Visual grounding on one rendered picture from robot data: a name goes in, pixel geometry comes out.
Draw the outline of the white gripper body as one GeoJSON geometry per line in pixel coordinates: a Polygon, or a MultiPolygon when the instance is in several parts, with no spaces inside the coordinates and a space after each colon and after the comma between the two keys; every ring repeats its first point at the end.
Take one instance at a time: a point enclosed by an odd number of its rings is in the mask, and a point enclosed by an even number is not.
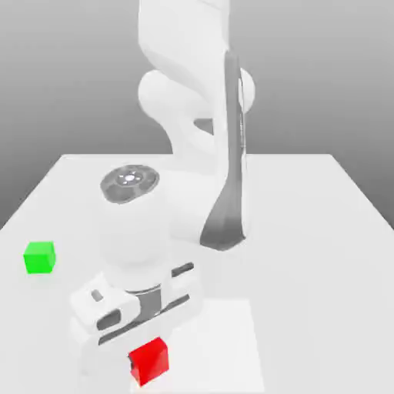
{"type": "Polygon", "coordinates": [[[88,374],[160,337],[167,338],[202,308],[197,270],[172,270],[149,289],[125,291],[103,272],[70,295],[70,336],[79,368],[88,374]]]}

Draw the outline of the small red cube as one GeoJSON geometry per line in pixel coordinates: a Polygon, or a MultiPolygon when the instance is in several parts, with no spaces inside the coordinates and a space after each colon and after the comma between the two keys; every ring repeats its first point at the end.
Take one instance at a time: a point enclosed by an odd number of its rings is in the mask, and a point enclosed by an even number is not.
{"type": "Polygon", "coordinates": [[[169,370],[168,346],[160,337],[132,350],[128,358],[131,375],[140,387],[169,370]]]}

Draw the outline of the small green cube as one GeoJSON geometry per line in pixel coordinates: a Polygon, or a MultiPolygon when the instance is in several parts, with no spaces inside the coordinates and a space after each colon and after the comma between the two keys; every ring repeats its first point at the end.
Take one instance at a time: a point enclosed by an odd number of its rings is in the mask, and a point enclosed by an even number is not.
{"type": "Polygon", "coordinates": [[[51,273],[56,260],[54,243],[30,242],[23,253],[23,258],[28,274],[51,273]]]}

